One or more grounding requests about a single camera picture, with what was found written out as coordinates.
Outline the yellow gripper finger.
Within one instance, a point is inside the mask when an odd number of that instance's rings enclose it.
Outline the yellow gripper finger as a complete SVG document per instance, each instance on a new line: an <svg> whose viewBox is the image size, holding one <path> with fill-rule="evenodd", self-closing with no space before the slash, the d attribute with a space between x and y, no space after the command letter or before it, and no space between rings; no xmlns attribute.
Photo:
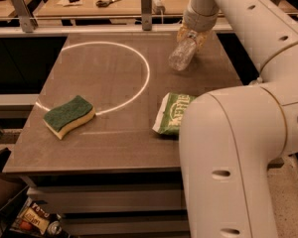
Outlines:
<svg viewBox="0 0 298 238"><path fill-rule="evenodd" d="M210 33L209 31L204 31L204 32L200 32L197 34L197 36L196 36L196 43L197 43L196 52L197 53L202 49L205 41L207 40L209 33Z"/></svg>
<svg viewBox="0 0 298 238"><path fill-rule="evenodd" d="M177 42L180 43L181 41L185 40L188 37L188 33L190 30L188 29L186 24L182 24L178 33L177 33Z"/></svg>

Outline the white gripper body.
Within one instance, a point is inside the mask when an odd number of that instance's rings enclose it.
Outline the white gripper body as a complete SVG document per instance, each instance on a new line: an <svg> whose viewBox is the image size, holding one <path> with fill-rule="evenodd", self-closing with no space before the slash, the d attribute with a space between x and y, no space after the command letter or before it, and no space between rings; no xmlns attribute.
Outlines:
<svg viewBox="0 0 298 238"><path fill-rule="evenodd" d="M216 24L219 10L217 5L203 8L202 6L194 7L189 3L183 15L183 22L190 30L198 33L205 32Z"/></svg>

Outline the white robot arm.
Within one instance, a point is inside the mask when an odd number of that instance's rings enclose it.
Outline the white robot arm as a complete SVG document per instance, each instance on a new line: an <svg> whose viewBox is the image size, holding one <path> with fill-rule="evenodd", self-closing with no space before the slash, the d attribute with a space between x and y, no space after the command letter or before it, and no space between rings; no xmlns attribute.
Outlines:
<svg viewBox="0 0 298 238"><path fill-rule="evenodd" d="M298 23L269 0L191 0L188 26L222 11L259 73L196 98L179 148L192 238L278 238L268 164L298 153Z"/></svg>

